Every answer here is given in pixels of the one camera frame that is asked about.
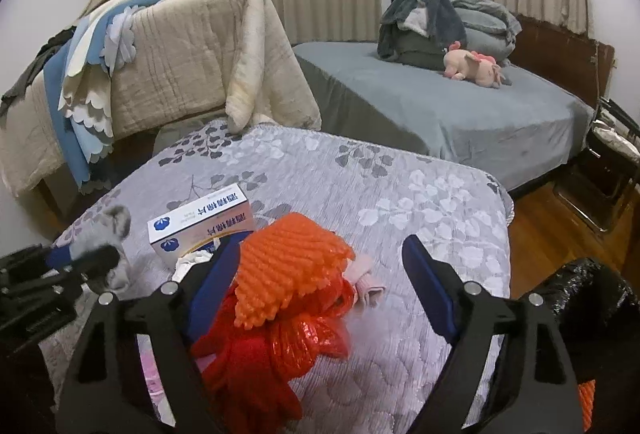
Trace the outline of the red cloth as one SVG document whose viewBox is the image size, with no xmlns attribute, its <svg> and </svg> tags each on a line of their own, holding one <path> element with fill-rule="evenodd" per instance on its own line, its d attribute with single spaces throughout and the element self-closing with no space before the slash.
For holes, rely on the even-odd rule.
<svg viewBox="0 0 640 434">
<path fill-rule="evenodd" d="M 302 417 L 302 405 L 273 368 L 266 330 L 234 324 L 235 304 L 229 290 L 209 330 L 191 346 L 191 355 L 213 358 L 202 379 L 210 406 L 228 432 L 277 433 Z"/>
</svg>

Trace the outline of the orange spiky foam mat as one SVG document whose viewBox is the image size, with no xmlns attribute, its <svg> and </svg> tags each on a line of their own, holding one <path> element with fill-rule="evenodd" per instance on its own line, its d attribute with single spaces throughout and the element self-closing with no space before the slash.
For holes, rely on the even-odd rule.
<svg viewBox="0 0 640 434">
<path fill-rule="evenodd" d="M 294 298 L 341 277 L 354 258 L 342 237 L 309 217 L 292 212 L 278 218 L 240 244 L 234 324 L 250 330 L 273 320 Z"/>
</svg>

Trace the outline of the pink face mask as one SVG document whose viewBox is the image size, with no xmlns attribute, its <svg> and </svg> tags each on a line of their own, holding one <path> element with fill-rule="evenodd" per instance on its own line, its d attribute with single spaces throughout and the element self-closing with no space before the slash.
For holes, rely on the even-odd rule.
<svg viewBox="0 0 640 434">
<path fill-rule="evenodd" d="M 160 422 L 169 426 L 174 426 L 176 421 L 163 388 L 151 339 L 145 334 L 140 334 L 140 336 L 137 336 L 137 342 L 145 384 L 150 395 L 155 415 Z"/>
</svg>

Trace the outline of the dark wooden headboard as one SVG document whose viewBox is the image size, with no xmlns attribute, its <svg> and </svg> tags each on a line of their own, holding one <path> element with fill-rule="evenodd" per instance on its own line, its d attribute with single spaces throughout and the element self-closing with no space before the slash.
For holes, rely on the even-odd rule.
<svg viewBox="0 0 640 434">
<path fill-rule="evenodd" d="M 608 88 L 615 48 L 547 21 L 518 15 L 522 30 L 509 59 L 595 109 Z"/>
</svg>

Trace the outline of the bed with grey-blue sheet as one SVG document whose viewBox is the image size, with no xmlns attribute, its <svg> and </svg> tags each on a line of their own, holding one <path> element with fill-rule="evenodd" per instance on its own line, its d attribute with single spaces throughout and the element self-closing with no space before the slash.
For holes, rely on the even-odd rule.
<svg viewBox="0 0 640 434">
<path fill-rule="evenodd" d="M 593 111 L 517 66 L 498 88 L 384 61 L 373 43 L 311 42 L 294 54 L 322 130 L 479 168 L 515 190 L 576 156 Z"/>
</svg>

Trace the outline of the grey floral quilted mattress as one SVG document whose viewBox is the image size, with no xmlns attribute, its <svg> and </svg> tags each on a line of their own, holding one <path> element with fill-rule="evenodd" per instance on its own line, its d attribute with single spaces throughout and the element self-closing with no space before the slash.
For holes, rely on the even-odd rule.
<svg viewBox="0 0 640 434">
<path fill-rule="evenodd" d="M 489 292 L 510 291 L 514 205 L 491 175 L 298 128 L 234 136 L 221 120 L 175 142 L 58 238 L 83 244 L 129 212 L 127 296 L 177 271 L 180 215 L 219 237 L 228 192 L 250 226 L 240 268 L 198 306 L 194 341 L 210 406 L 231 433 L 403 433 L 449 355 L 401 264 L 405 238 Z"/>
</svg>

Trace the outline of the red plastic bag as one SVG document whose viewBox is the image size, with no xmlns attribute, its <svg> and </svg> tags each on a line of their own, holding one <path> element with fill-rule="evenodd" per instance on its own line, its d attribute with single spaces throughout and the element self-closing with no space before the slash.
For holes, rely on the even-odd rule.
<svg viewBox="0 0 640 434">
<path fill-rule="evenodd" d="M 291 381 L 304 376 L 320 356 L 349 356 L 350 336 L 343 317 L 355 292 L 342 276 L 313 294 L 294 301 L 262 326 L 267 332 L 273 368 Z"/>
</svg>

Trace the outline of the black trash bag bin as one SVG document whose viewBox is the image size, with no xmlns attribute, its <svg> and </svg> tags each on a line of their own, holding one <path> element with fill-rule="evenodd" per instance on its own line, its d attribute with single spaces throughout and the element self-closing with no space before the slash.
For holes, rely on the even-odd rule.
<svg viewBox="0 0 640 434">
<path fill-rule="evenodd" d="M 532 290 L 572 363 L 586 433 L 639 431 L 639 297 L 611 267 L 578 258 Z"/>
</svg>

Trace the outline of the beige quilted blanket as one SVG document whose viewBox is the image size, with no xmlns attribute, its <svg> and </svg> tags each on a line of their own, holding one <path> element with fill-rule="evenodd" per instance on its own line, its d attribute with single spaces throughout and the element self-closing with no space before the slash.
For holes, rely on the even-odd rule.
<svg viewBox="0 0 640 434">
<path fill-rule="evenodd" d="M 230 131 L 318 130 L 320 110 L 271 0 L 163 0 L 134 15 L 136 59 L 112 79 L 114 139 L 224 110 Z M 15 197 L 63 164 L 43 72 L 1 119 L 1 179 Z"/>
</svg>

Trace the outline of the blue white scalloped blanket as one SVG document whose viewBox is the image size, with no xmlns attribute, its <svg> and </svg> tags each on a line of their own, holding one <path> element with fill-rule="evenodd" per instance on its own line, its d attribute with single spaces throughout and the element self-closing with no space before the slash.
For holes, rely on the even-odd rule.
<svg viewBox="0 0 640 434">
<path fill-rule="evenodd" d="M 134 15 L 163 0 L 106 0 L 88 9 L 43 68 L 58 146 L 83 194 L 111 186 L 112 79 L 137 56 Z"/>
</svg>

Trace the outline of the white alcohol pads box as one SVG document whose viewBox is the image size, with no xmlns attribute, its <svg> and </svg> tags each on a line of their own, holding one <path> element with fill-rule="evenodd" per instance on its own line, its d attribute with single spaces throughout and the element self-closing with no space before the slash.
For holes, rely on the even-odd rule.
<svg viewBox="0 0 640 434">
<path fill-rule="evenodd" d="M 214 239 L 254 229 L 250 202 L 237 183 L 148 221 L 149 243 L 169 268 Z"/>
</svg>

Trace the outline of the pink sock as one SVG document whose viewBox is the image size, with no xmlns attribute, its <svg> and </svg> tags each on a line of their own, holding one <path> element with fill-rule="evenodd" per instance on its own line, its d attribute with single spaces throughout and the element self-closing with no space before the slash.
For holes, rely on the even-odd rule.
<svg viewBox="0 0 640 434">
<path fill-rule="evenodd" d="M 373 267 L 373 258 L 367 254 L 357 254 L 356 258 L 347 262 L 343 278 L 355 290 L 355 306 L 375 308 L 386 292 L 386 285 L 374 276 Z"/>
</svg>

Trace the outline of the dark teal fleece blanket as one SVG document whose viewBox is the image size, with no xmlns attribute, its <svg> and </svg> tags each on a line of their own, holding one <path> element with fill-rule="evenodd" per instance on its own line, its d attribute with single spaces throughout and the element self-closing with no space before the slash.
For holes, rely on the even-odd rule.
<svg viewBox="0 0 640 434">
<path fill-rule="evenodd" d="M 449 50 L 458 42 L 468 42 L 464 24 L 451 0 L 393 0 L 382 15 L 378 31 L 378 56 L 397 57 L 400 32 L 413 32 L 426 38 L 438 50 Z"/>
</svg>

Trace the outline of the grey sock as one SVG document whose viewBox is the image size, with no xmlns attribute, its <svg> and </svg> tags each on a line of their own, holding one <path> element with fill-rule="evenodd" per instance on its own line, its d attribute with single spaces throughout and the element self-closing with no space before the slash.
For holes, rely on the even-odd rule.
<svg viewBox="0 0 640 434">
<path fill-rule="evenodd" d="M 130 285 L 131 265 L 122 243 L 129 236 L 131 215 L 126 206 L 111 206 L 99 214 L 91 225 L 84 228 L 70 243 L 70 258 L 79 260 L 83 255 L 101 246 L 114 246 L 119 255 L 118 264 L 106 275 L 88 281 L 95 294 L 104 291 L 125 292 Z"/>
</svg>

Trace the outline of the white tissue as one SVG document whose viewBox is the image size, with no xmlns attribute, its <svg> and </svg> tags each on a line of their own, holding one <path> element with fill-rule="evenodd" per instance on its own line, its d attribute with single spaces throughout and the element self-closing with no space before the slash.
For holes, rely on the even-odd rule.
<svg viewBox="0 0 640 434">
<path fill-rule="evenodd" d="M 175 271 L 171 276 L 171 280 L 180 282 L 186 276 L 190 269 L 198 264 L 207 263 L 212 258 L 213 253 L 207 250 L 198 250 L 190 252 L 178 258 L 176 261 Z"/>
</svg>

